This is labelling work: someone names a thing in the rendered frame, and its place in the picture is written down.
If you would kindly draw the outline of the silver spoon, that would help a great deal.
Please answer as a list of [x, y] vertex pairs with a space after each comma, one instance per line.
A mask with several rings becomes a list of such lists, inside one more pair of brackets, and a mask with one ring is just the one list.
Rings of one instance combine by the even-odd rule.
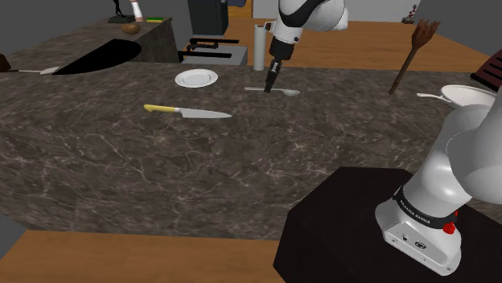
[[[255, 87], [245, 87], [247, 91], [264, 91], [264, 88], [255, 88]], [[272, 91], [283, 92], [287, 96], [297, 96], [300, 91], [286, 88], [272, 88]]]

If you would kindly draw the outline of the white paper towel roll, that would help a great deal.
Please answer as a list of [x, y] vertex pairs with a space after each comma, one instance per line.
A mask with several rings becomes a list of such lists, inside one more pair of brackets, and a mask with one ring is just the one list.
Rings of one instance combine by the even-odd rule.
[[266, 31], [263, 24], [254, 25], [253, 69], [263, 71], [265, 63]]

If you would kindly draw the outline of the grey unit with black bars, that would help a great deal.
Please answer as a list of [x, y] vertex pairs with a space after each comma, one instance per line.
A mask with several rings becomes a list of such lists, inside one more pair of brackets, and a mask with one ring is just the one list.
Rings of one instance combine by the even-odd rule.
[[248, 62], [248, 48], [239, 39], [192, 38], [178, 51], [181, 64], [242, 65]]

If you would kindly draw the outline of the dark tall cabinet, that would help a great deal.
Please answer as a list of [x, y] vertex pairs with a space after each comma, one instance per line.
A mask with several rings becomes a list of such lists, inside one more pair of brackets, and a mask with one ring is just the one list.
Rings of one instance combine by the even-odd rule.
[[228, 0], [187, 0], [194, 35], [224, 35], [228, 28]]

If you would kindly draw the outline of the white plate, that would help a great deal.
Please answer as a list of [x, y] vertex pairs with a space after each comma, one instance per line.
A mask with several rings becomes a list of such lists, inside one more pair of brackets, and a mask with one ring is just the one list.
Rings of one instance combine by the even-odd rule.
[[218, 75], [208, 69], [191, 69], [179, 73], [175, 77], [175, 83], [185, 88], [202, 88], [215, 83]]

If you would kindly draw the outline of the brown wooden fork spatula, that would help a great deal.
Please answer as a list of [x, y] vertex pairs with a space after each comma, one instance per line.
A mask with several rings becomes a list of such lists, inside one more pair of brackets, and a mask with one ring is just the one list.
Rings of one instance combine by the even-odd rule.
[[389, 95], [395, 93], [397, 86], [400, 84], [402, 77], [405, 75], [405, 72], [407, 71], [416, 53], [422, 46], [427, 44], [432, 39], [439, 25], [440, 22], [436, 20], [433, 22], [430, 22], [429, 20], [425, 21], [423, 19], [419, 20], [411, 36], [411, 50], [403, 63], [401, 70], [397, 74], [391, 89], [389, 90]]

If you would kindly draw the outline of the small red ornament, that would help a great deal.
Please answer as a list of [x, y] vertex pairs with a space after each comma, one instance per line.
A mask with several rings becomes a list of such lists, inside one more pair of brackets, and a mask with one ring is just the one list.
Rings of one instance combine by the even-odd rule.
[[409, 12], [409, 14], [404, 17], [401, 22], [404, 23], [404, 24], [413, 24], [414, 23], [414, 14], [415, 14], [415, 11], [417, 9], [418, 5], [417, 4], [414, 4], [412, 6], [412, 10]]

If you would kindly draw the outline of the white and pink grinder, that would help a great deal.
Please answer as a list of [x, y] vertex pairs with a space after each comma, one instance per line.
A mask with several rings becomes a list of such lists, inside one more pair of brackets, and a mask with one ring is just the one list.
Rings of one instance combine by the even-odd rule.
[[130, 0], [130, 3], [134, 12], [135, 21], [139, 23], [142, 22], [143, 15], [138, 0]]

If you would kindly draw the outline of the white spoon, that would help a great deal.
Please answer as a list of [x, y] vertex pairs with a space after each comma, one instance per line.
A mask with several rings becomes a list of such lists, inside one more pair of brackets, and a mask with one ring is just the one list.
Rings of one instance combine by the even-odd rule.
[[419, 97], [434, 98], [434, 99], [442, 100], [442, 101], [444, 101], [446, 103], [451, 103], [450, 100], [448, 100], [447, 98], [445, 98], [443, 96], [437, 96], [437, 95], [428, 94], [428, 93], [417, 93], [416, 95], [419, 96]]

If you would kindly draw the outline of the black figure statue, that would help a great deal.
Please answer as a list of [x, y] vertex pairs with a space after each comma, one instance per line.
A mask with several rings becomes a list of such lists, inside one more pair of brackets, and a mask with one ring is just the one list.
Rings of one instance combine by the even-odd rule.
[[121, 12], [119, 0], [113, 0], [115, 6], [115, 15], [108, 19], [108, 23], [132, 23], [135, 21], [135, 17], [133, 15], [124, 15]]

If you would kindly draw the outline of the black robot stand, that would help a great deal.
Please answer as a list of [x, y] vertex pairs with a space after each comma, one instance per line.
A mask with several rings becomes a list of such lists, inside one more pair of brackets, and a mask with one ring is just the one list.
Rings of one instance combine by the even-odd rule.
[[274, 260], [286, 283], [502, 283], [502, 224], [464, 205], [456, 223], [462, 259], [442, 277], [387, 244], [378, 204], [412, 174], [340, 167], [293, 207]]

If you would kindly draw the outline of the dark red slatted rack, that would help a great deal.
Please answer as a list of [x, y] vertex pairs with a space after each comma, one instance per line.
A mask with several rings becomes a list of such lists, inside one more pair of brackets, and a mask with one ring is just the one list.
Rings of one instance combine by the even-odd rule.
[[502, 49], [490, 57], [477, 72], [470, 74], [475, 80], [494, 92], [502, 85]]

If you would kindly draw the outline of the white spatula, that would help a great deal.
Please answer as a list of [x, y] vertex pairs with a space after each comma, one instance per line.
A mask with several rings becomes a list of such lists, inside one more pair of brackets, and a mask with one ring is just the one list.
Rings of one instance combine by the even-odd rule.
[[19, 69], [11, 69], [6, 72], [31, 72], [31, 73], [38, 73], [40, 75], [47, 75], [47, 74], [52, 74], [56, 72], [60, 67], [53, 67], [53, 68], [45, 68], [43, 70], [19, 70]]

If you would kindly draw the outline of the yellow-handled kitchen knife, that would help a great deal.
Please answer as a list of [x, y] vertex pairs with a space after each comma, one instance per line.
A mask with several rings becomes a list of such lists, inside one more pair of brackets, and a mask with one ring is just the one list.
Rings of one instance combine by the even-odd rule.
[[143, 105], [143, 107], [148, 112], [158, 111], [165, 113], [180, 113], [182, 117], [185, 118], [216, 119], [216, 118], [232, 117], [232, 115], [227, 113], [201, 110], [201, 109], [185, 109], [185, 108], [176, 108], [176, 107], [168, 107], [161, 105]]

